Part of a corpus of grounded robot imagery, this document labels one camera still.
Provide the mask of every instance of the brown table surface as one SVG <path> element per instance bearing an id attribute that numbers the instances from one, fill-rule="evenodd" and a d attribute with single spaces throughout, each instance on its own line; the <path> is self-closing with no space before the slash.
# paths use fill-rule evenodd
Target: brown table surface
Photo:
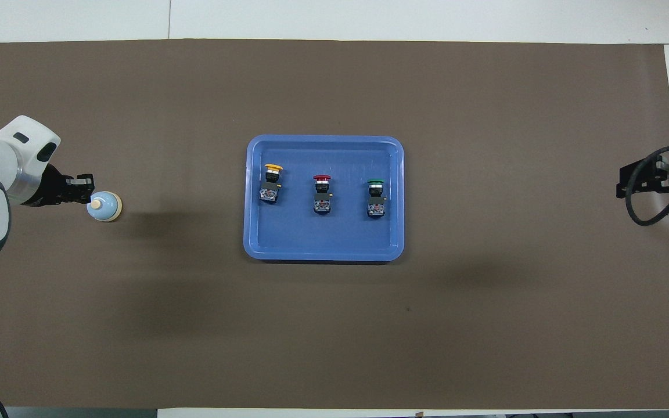
<path id="1" fill-rule="evenodd" d="M 614 197 L 669 145 L 661 45 L 0 44 L 0 127 L 18 114 L 125 212 L 13 208 L 8 405 L 669 408 L 669 217 Z M 398 138 L 404 254 L 247 256 L 264 133 Z"/>

